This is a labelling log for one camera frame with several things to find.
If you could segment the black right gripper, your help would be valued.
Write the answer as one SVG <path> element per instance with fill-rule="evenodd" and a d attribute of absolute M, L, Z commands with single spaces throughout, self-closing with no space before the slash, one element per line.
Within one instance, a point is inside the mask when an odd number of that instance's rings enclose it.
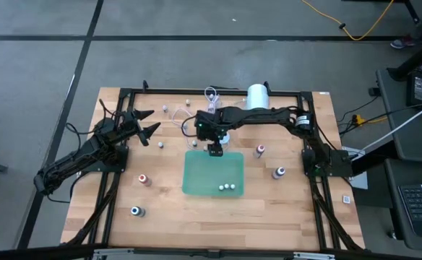
<path fill-rule="evenodd" d="M 229 110 L 218 110 L 216 113 L 198 110 L 194 122 L 197 138 L 201 141 L 219 142 L 230 129 L 229 115 Z M 210 156 L 223 156 L 220 143 L 209 144 L 209 149 Z"/>

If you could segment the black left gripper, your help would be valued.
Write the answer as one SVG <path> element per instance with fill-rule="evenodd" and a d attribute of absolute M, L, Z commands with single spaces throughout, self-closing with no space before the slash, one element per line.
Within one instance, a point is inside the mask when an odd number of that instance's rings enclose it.
<path fill-rule="evenodd" d="M 121 120 L 121 123 L 116 127 L 116 139 L 128 139 L 129 137 L 137 135 L 142 145 L 148 146 L 150 137 L 158 129 L 160 122 L 141 129 L 139 121 L 142 121 L 154 112 L 154 110 L 134 109 L 118 113 L 117 116 Z"/>

